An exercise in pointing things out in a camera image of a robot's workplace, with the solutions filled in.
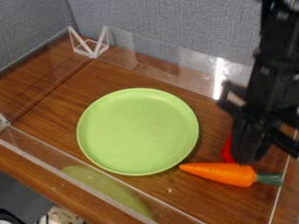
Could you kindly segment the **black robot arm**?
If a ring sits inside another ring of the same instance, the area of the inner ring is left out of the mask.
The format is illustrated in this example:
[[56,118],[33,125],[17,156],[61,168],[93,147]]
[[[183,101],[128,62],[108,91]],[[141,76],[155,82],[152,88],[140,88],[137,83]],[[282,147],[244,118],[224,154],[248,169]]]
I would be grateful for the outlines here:
[[262,0],[260,42],[248,84],[223,84],[219,106],[234,116],[231,156],[248,165],[276,145],[299,158],[299,0]]

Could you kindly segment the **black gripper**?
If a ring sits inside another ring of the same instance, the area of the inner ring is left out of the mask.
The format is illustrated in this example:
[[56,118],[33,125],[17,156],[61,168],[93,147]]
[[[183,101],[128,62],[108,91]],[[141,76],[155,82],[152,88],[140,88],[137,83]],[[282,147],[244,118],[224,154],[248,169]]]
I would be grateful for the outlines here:
[[299,141],[280,130],[299,129],[299,63],[279,66],[256,63],[247,88],[226,81],[218,102],[234,116],[231,156],[248,165],[276,145],[299,158]]

